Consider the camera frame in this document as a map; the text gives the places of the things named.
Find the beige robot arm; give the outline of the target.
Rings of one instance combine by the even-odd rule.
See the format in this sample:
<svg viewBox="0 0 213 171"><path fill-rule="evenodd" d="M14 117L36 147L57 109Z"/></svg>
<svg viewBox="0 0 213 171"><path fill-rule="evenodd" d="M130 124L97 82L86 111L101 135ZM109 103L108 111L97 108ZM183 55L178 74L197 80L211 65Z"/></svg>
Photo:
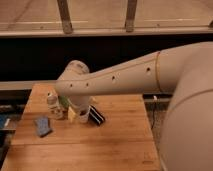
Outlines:
<svg viewBox="0 0 213 171"><path fill-rule="evenodd" d="M85 96L172 94L159 158L165 171L213 171L213 41L149 53L90 73L72 61L56 91L82 106Z"/></svg>

